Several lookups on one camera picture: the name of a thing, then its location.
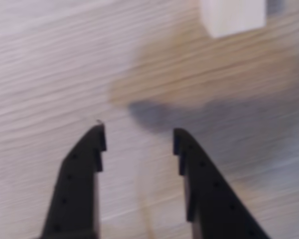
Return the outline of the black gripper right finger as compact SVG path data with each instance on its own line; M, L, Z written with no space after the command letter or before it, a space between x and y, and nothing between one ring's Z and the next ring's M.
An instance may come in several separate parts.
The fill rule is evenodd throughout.
M194 239L268 238L188 131L173 130L173 153L184 179L186 220Z

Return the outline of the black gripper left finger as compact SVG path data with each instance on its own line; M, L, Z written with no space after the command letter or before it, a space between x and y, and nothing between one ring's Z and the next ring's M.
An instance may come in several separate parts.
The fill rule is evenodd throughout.
M41 238L100 238L98 173L106 150L105 125L98 123L63 159Z

